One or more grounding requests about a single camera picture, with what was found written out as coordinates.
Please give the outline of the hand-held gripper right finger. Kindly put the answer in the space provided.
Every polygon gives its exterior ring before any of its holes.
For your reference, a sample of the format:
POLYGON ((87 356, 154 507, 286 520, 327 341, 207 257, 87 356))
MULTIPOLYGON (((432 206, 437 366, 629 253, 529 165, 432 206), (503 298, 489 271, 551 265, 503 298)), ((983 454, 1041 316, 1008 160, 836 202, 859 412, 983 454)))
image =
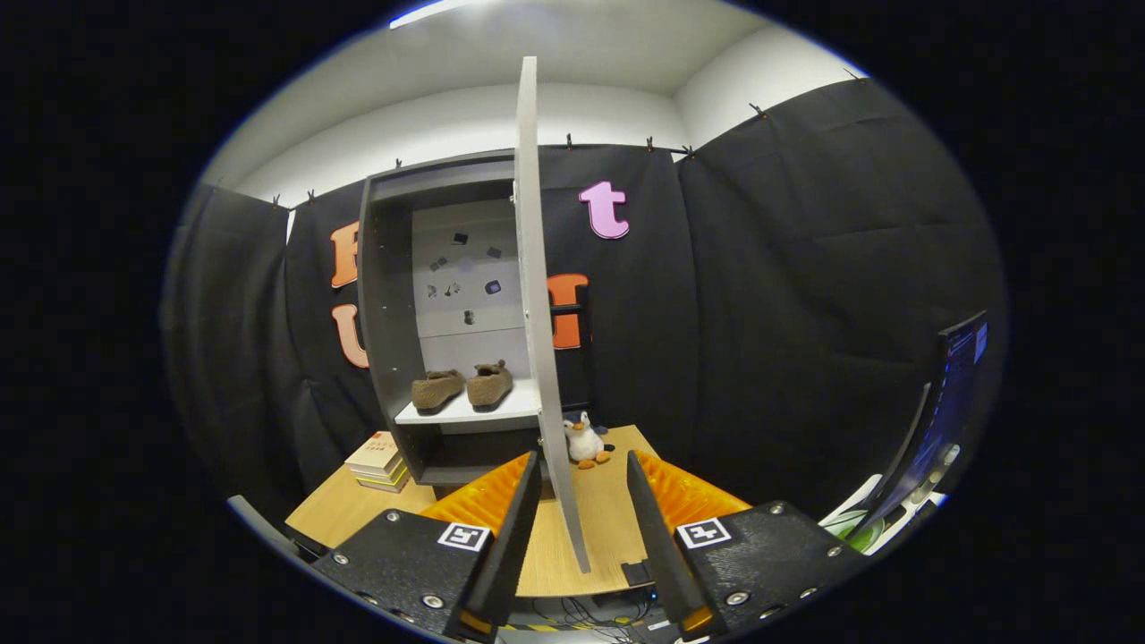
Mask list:
POLYGON ((650 574, 684 641, 731 641, 868 568, 864 553, 785 501, 751 506, 650 453, 626 481, 650 574))

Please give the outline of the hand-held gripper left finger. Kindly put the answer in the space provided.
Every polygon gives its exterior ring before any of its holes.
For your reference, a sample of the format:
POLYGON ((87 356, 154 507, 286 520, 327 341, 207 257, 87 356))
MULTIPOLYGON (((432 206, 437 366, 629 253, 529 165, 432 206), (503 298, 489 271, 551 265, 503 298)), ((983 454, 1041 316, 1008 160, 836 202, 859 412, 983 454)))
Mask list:
POLYGON ((388 508, 311 563, 387 619, 448 641, 493 641, 507 623, 540 501, 529 450, 429 508, 388 508))

